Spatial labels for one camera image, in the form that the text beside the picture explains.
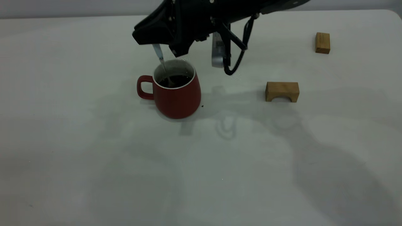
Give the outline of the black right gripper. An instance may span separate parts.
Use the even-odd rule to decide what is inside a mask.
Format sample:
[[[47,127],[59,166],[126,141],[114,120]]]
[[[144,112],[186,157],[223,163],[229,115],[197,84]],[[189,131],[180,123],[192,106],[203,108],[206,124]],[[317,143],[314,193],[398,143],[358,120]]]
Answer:
[[[174,31],[181,42],[172,43],[169,48],[175,57],[188,54],[195,40],[205,40],[217,30],[216,20],[232,23],[258,13],[267,5],[266,0],[164,0],[132,32],[139,45],[169,44],[174,40]]]

